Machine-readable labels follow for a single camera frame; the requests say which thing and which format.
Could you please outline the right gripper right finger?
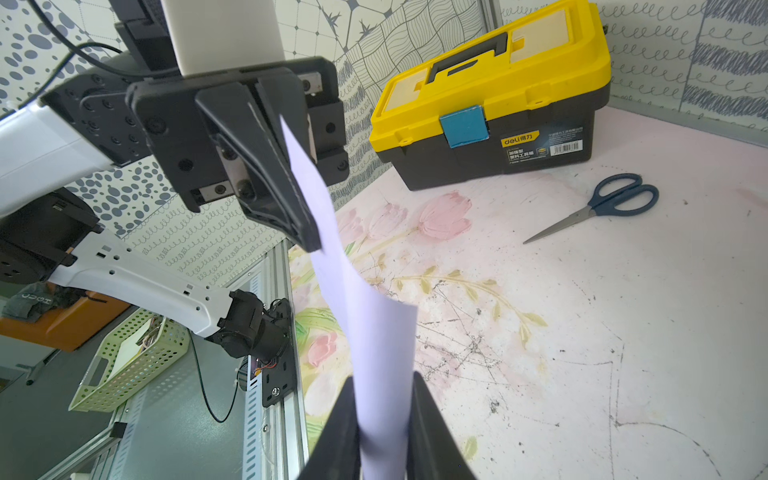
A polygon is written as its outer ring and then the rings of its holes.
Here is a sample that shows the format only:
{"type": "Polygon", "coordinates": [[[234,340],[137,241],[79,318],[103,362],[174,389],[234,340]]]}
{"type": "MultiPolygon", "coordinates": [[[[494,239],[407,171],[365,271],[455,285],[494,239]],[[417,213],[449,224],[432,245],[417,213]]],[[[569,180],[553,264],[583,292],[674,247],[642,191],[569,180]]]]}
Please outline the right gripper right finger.
{"type": "Polygon", "coordinates": [[[475,479],[428,386],[414,373],[408,432],[408,479],[475,479]]]}

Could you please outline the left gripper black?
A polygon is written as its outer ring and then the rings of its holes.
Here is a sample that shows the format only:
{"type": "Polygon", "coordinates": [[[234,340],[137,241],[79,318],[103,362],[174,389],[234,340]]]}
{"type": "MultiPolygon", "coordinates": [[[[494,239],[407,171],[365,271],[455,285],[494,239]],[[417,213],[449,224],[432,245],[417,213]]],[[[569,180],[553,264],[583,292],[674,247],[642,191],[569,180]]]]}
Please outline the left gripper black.
{"type": "Polygon", "coordinates": [[[233,196],[248,219],[309,252],[321,240],[289,149],[311,155],[329,186],[349,175],[337,72],[322,57],[190,79],[89,69],[41,101],[115,166],[153,156],[191,211],[233,196]]]}

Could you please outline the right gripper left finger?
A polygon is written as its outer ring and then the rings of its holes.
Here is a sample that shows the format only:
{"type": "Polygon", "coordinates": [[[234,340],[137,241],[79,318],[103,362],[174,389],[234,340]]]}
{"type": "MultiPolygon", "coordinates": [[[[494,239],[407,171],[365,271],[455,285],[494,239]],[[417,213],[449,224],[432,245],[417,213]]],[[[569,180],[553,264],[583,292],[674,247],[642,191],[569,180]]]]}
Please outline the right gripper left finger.
{"type": "Polygon", "coordinates": [[[360,479],[359,442],[354,382],[352,377],[348,377],[298,479],[360,479]]]}

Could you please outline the purple square paper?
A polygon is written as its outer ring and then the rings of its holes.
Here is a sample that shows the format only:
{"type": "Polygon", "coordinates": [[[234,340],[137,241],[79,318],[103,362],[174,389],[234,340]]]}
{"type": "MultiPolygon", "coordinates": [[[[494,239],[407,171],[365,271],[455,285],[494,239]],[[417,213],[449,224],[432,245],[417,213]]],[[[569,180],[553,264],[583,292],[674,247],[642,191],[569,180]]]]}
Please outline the purple square paper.
{"type": "Polygon", "coordinates": [[[313,269],[350,348],[363,476],[402,479],[418,309],[380,293],[357,272],[342,246],[324,180],[288,126],[283,134],[291,171],[321,241],[310,254],[313,269]]]}

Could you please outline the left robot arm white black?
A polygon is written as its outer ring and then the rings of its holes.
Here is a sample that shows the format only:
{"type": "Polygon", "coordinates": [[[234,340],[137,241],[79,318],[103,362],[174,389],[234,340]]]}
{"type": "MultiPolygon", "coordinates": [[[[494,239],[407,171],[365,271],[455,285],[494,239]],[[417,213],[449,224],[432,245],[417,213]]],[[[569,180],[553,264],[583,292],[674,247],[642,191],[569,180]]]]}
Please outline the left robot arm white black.
{"type": "Polygon", "coordinates": [[[125,51],[1,120],[1,278],[102,293],[272,364],[291,343],[287,301],[265,306],[147,261],[69,184],[150,156],[190,211],[232,197],[248,219],[317,250],[289,150],[302,147],[327,185],[348,177],[336,68],[286,59],[269,1],[112,7],[125,51]]]}

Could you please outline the green plastic basket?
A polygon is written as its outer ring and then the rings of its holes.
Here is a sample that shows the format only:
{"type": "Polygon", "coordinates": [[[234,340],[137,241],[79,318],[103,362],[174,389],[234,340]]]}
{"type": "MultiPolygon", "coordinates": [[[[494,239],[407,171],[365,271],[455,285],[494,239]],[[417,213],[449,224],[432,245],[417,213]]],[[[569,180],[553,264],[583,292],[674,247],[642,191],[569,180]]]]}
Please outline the green plastic basket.
{"type": "Polygon", "coordinates": [[[188,351],[181,324],[145,309],[124,319],[102,340],[68,409],[110,413],[188,351]]]}

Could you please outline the yellow black toolbox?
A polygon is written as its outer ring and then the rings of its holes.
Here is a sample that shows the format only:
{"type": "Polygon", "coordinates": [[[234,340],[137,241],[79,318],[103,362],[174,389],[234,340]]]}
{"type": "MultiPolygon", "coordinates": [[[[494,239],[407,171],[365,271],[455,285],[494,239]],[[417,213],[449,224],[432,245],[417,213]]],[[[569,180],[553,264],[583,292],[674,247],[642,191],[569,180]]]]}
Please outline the yellow black toolbox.
{"type": "Polygon", "coordinates": [[[598,5],[558,1],[390,80],[370,142],[412,191],[585,162],[611,78],[598,5]]]}

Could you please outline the orange box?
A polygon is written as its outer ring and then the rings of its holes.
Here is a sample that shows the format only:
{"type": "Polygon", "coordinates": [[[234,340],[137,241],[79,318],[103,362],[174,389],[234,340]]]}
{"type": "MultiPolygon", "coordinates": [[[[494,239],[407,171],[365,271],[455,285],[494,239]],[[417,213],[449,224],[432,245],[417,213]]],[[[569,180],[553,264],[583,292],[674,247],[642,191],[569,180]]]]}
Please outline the orange box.
{"type": "Polygon", "coordinates": [[[74,352],[130,307],[116,298],[87,291],[69,308],[48,311],[35,323],[2,317],[1,335],[74,352]]]}

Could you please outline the aluminium mounting rail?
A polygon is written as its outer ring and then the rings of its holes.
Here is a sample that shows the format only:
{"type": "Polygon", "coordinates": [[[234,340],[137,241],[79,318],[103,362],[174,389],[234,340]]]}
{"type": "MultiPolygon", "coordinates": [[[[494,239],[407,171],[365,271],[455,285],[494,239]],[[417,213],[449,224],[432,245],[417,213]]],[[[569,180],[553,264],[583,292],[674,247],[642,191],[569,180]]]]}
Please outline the aluminium mounting rail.
{"type": "Polygon", "coordinates": [[[243,479],[296,479],[309,459],[298,336],[288,253],[284,240],[252,270],[251,290],[267,309],[279,307],[288,317],[287,346],[265,370],[248,360],[242,455],[243,479]]]}

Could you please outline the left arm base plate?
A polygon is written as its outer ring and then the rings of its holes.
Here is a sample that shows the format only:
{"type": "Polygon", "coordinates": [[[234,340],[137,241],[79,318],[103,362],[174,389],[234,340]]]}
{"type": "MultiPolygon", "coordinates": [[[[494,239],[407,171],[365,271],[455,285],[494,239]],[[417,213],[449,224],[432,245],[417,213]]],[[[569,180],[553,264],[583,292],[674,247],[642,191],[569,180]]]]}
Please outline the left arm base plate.
{"type": "Polygon", "coordinates": [[[251,357],[261,374],[262,406],[278,404],[298,387],[294,316],[288,299],[276,299],[263,311],[251,357]]]}

